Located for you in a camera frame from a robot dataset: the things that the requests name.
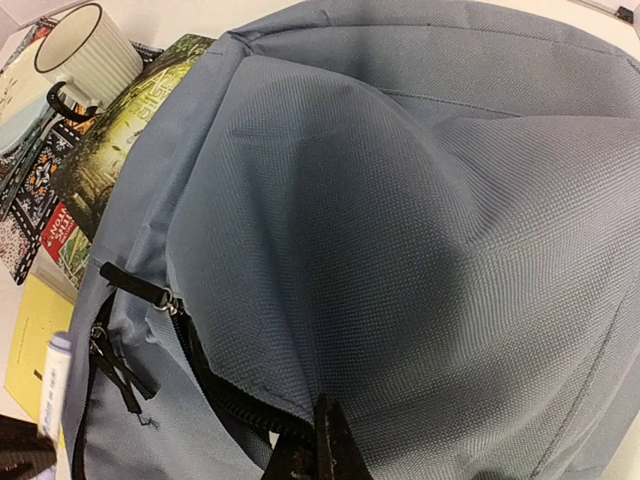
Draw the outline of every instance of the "backpack fabric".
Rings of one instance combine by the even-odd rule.
[[[251,398],[309,424],[338,399],[376,480],[598,478],[640,409],[639,118],[634,59],[486,4],[314,0],[225,34],[94,241],[74,478],[257,480],[270,454],[126,291],[108,334],[157,393],[132,415],[90,382],[106,262],[170,288]]]

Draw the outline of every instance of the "black zipper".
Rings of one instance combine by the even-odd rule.
[[[115,298],[115,292],[109,295],[105,302],[100,307],[98,315],[96,316],[95,323],[100,323],[103,327],[109,324],[109,318],[111,317],[111,310],[113,309],[113,300]],[[87,415],[89,412],[89,402],[91,401],[91,391],[93,390],[93,384],[96,379],[96,372],[98,365],[96,364],[95,357],[89,353],[89,378],[87,381],[87,395],[84,401],[84,410],[82,412],[82,418],[80,419],[80,426],[78,427],[78,433],[76,434],[76,441],[73,445],[73,458],[71,459],[71,475],[75,480],[85,480],[84,473],[84,449],[87,443],[86,430],[87,430]]]
[[[76,479],[84,479],[84,449],[86,442],[86,423],[89,410],[89,402],[91,400],[91,391],[95,383],[96,373],[100,370],[117,388],[120,390],[127,411],[138,416],[142,413],[142,407],[138,399],[133,393],[133,387],[140,392],[142,398],[149,400],[156,395],[156,390],[145,385],[138,376],[126,366],[124,361],[119,358],[109,339],[108,326],[111,319],[111,310],[113,309],[113,301],[115,292],[109,295],[109,298],[102,304],[93,325],[91,326],[91,335],[89,338],[89,379],[87,386],[87,396],[85,398],[85,407],[80,420],[80,427],[73,450],[73,477]]]
[[[274,432],[309,446],[315,443],[311,424],[252,397],[211,371],[191,317],[182,300],[175,298],[170,289],[134,277],[111,263],[102,266],[100,275],[113,286],[169,313],[180,346],[212,409],[225,410],[256,432]]]

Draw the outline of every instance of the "mug handle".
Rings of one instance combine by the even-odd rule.
[[[60,100],[60,89],[66,84],[67,82],[62,81],[56,83],[53,87],[51,87],[49,89],[49,92],[47,93],[47,103],[49,103],[49,105],[51,105],[51,108],[53,108],[57,113],[59,113],[63,117],[68,118],[72,122],[82,123],[86,122],[87,120],[91,120],[95,115],[98,107],[93,106],[87,108],[87,114],[83,115],[67,107],[64,102]]]

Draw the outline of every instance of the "green book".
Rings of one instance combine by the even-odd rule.
[[[185,35],[147,66],[78,142],[51,184],[92,241],[127,154],[171,91],[213,39]]]

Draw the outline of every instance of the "patterned book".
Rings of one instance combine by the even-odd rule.
[[[89,264],[91,243],[62,203],[42,232],[42,246],[73,286],[80,288]]]
[[[212,43],[185,35],[171,45],[109,105],[52,176],[55,192],[90,241],[133,143]]]

